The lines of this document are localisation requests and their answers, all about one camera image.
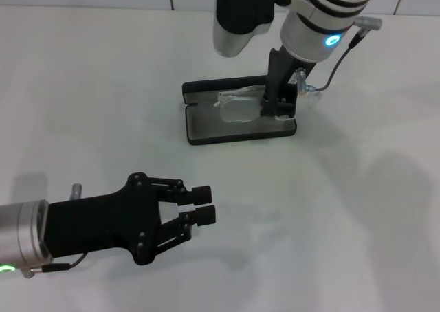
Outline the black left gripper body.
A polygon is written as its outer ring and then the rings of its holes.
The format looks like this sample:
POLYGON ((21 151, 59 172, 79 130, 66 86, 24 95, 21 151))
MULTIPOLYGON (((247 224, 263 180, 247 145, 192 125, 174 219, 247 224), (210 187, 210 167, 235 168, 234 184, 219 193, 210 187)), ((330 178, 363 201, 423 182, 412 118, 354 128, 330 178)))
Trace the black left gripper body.
POLYGON ((47 248, 55 258, 122 248, 136 264, 147 265, 156 256, 160 225, 151 181, 137 172, 112 194, 50 204, 47 248))

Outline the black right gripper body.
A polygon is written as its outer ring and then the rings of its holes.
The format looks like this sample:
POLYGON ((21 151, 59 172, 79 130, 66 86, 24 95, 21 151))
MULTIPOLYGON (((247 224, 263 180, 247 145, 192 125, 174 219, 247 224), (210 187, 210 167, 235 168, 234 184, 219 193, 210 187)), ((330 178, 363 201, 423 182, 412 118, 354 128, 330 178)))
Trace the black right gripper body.
POLYGON ((307 62, 292 56, 284 47, 279 50, 271 49, 269 67, 265 83, 265 95, 268 102, 295 102, 298 92, 295 83, 289 80, 297 69, 304 69, 306 76, 315 67, 315 62, 307 62))

